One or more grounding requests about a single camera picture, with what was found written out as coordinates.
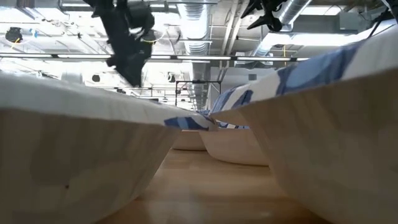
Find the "ductwork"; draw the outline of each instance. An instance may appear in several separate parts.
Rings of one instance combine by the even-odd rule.
[[[205,39],[208,37],[208,11],[207,4],[178,4],[178,11],[182,18],[181,31],[185,39]],[[189,55],[207,55],[208,43],[206,42],[186,42],[185,49]],[[210,64],[192,63],[193,80],[209,80]],[[206,103],[206,93],[208,85],[193,85],[197,109],[202,109]]]
[[[284,27],[291,27],[293,22],[298,18],[301,12],[311,3],[311,0],[288,0],[283,4],[279,14],[279,20]],[[263,38],[252,56],[263,57],[271,50],[272,45],[268,43],[267,36]]]

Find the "ceiling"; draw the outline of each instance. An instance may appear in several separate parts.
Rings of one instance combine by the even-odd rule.
[[[184,36],[180,38],[184,20],[177,11],[175,2],[169,1],[169,12],[154,12],[156,35],[159,40],[153,46],[153,54],[156,55],[183,55],[186,54],[185,44],[190,42],[209,43],[209,55],[234,55],[236,52],[250,52],[255,50],[264,36],[266,29],[247,30],[248,25],[254,22],[261,12],[239,19],[239,15],[246,7],[246,0],[207,0],[210,10],[208,35],[202,40],[188,40]],[[64,0],[66,6],[80,5],[83,1]],[[152,2],[152,7],[162,8],[164,5]],[[0,6],[0,53],[20,54],[112,54],[111,47],[106,43],[107,36],[99,18],[91,18],[91,12],[79,7],[37,7],[33,9],[18,9],[9,6]],[[294,22],[294,34],[319,34],[321,37],[309,37],[301,41],[286,42],[281,46],[273,46],[270,53],[278,57],[313,57],[328,50],[335,49],[339,44],[328,40],[326,35],[344,32],[336,28],[340,23],[340,12],[354,12],[356,23],[369,25],[372,10],[383,7],[381,1],[335,1],[313,0]],[[22,28],[23,41],[20,44],[10,43],[5,39],[5,33],[10,27]],[[132,96],[141,98],[158,98],[167,104],[175,104],[175,83],[170,82],[170,75],[176,80],[190,81],[193,78],[193,67],[190,62],[183,63],[147,63],[143,69],[143,88],[131,88],[112,68],[102,61],[75,60],[64,62],[62,60],[32,60],[23,58],[0,58],[0,69],[13,72],[23,71],[34,75],[38,73],[50,73],[61,78],[62,73],[70,68],[78,68],[85,84],[97,88],[106,88],[116,91],[117,88]],[[266,68],[284,67],[289,63],[273,63]],[[211,63],[212,67],[219,67],[219,63]],[[100,82],[92,80],[93,75],[101,77]],[[236,83],[237,79],[227,78],[225,86]],[[179,83],[177,101],[179,107],[196,110],[199,109],[197,98],[191,87],[191,83]]]

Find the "hardwood floor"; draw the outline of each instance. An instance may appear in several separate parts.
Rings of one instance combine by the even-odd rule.
[[[327,223],[288,198],[268,167],[170,150],[146,191],[98,224]]]

